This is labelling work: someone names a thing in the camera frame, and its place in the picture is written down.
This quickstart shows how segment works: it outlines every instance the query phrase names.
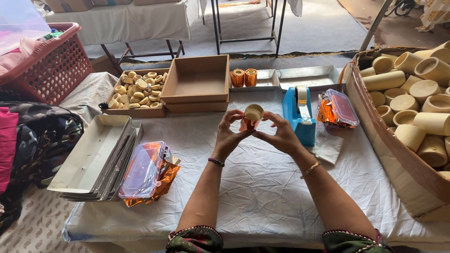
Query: gold bangle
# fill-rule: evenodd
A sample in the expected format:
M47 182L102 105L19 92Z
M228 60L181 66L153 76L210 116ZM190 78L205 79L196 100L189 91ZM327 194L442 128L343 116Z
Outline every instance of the gold bangle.
M319 165L320 165L320 161L317 161L316 163L314 163L314 165L311 166L311 168L309 168L309 169L305 172L305 174L303 174L303 175L300 177L300 179L305 179L305 176L308 175L309 172L311 172L312 170L314 170L314 169L315 169L317 166L319 166Z

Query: cardboard box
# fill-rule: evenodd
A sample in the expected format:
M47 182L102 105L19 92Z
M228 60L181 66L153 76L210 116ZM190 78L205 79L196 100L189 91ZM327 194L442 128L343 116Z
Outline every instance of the cardboard box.
M46 0L55 13L87 11L94 7L91 0Z
M127 70L122 73L127 74L131 71L136 72L138 75L145 75L148 72L156 72L158 75L164 74L164 72L169 72L168 68L157 68L157 69L141 69L141 70ZM116 88L119 85L125 85L125 83L122 82L122 80L118 80L114 88ZM107 102L111 101L114 95L114 88L111 89L111 94L108 97ZM128 115L132 118L140 118L140 117L165 117L167 108L165 107L165 104L162 105L161 108L136 108L136 109L102 109L102 112L109 114L109 115Z
M450 180L428 166L395 137L374 108L358 68L368 68L380 53L400 55L419 50L423 49L389 47L356 54L343 73L345 91L406 210L421 221L450 221Z
M129 5L133 0L92 0L95 6Z
M219 102L165 104L165 106L172 113L226 112L229 101L230 97L226 101Z
M133 0L135 5L155 5L173 2L181 2L181 0Z
M161 99L166 104L226 101L229 63L227 54L173 59Z
M114 55L112 55L112 58L117 64L117 59L114 57ZM108 72L113 76L117 76L118 74L120 74L114 67L112 62L108 59L108 56L106 54L92 60L90 64L92 65L92 73Z

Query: bracelet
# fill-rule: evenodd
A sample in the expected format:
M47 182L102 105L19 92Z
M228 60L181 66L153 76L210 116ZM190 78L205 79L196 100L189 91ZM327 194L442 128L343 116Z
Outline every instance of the bracelet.
M308 175L309 172L311 172L312 170L314 170L314 169L315 169L317 166L319 166L319 165L320 165L320 161L317 161L316 163L314 163L314 165L311 166L311 168L309 168L309 169L305 172L305 174L303 174L303 175L300 177L300 179L305 179L305 176Z
M220 165L220 166L222 166L222 167L225 167L225 163L223 163L223 162L221 162L221 161L219 161L219 160L217 160L217 159L214 159L214 158L212 158L212 157L208 158L208 161L213 162L213 163L215 163L215 164L217 164L217 165Z

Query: clear plastic container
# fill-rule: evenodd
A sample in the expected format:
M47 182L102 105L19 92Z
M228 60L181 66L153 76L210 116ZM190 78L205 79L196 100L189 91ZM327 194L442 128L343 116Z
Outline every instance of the clear plastic container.
M51 29L30 0L0 3L0 55L19 47L22 38L39 39Z
M337 120L340 122L347 123L353 127L360 124L358 116L351 105L348 97L339 91L328 89L326 94L330 98L331 105L334 113L336 114Z
M163 141L135 147L119 190L120 198L150 198L153 195L165 149L166 143Z

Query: hand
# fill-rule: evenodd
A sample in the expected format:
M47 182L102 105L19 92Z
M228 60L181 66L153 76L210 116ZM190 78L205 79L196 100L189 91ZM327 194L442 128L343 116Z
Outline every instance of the hand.
M293 156L299 151L299 149L303 148L302 144L295 135L294 130L292 130L289 121L283 119L279 114L264 111L263 121L268 119L273 121L271 127L277 127L277 132L275 135L271 136L266 133L256 131L252 133L254 137L273 145L279 151L290 156Z
M244 112L239 109L233 109L225 113L222 121L219 123L217 129L217 139L212 157L225 162L227 157L238 146L239 142L249 137L255 130L245 130L240 133L233 133L230 130L230 125L236 120L241 120Z

